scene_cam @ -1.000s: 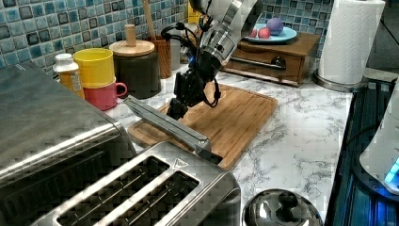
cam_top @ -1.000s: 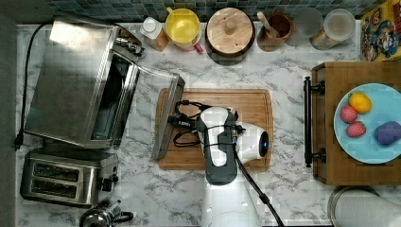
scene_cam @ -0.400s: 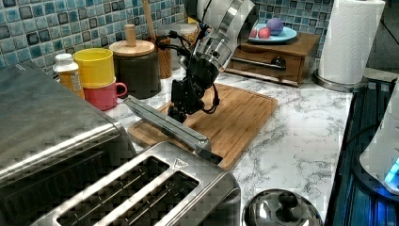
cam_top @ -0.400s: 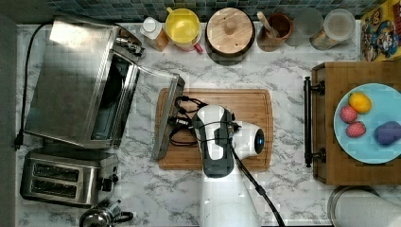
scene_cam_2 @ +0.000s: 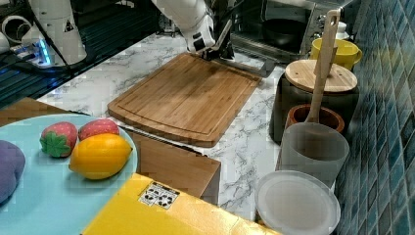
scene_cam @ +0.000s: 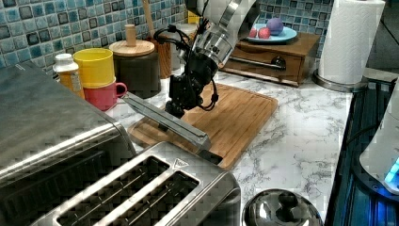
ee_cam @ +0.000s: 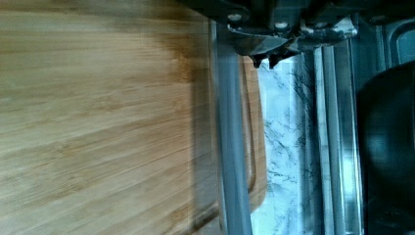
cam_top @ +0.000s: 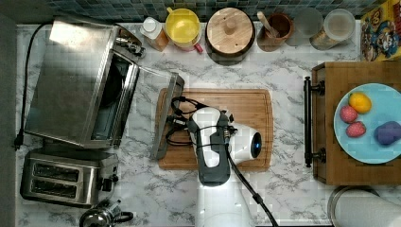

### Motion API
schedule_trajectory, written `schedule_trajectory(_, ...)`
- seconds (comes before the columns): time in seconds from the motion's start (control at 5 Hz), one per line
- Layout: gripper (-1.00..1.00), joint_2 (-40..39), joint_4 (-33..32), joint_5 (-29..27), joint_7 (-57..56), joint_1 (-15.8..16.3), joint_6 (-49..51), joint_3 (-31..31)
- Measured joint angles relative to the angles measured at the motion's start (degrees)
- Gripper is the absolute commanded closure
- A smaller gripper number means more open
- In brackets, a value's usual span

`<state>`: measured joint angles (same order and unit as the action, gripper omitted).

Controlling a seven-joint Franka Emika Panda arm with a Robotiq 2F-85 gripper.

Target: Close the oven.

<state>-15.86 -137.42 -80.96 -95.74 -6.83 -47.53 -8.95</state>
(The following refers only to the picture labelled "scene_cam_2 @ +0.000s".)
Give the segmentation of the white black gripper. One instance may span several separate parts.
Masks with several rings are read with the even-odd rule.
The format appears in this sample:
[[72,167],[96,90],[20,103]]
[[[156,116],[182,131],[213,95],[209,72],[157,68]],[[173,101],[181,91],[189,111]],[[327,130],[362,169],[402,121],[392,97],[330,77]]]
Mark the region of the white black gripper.
[[207,61],[223,59],[233,61],[235,59],[230,33],[227,33],[222,44],[217,50],[211,49],[216,43],[213,33],[213,19],[204,16],[195,26],[182,31],[187,49],[191,53],[202,53],[202,58]]

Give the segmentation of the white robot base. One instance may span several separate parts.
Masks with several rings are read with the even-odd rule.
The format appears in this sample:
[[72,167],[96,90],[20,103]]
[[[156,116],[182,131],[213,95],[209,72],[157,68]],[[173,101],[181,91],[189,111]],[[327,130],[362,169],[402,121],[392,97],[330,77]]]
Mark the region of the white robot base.
[[41,68],[60,68],[87,57],[73,18],[70,0],[28,0],[33,25],[20,45],[11,51],[20,59]]

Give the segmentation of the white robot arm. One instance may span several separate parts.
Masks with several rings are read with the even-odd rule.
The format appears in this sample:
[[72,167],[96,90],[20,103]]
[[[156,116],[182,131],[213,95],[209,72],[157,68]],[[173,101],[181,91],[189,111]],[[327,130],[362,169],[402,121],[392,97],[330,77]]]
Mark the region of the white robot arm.
[[236,0],[152,0],[180,30],[189,53],[205,60],[233,60],[230,42]]

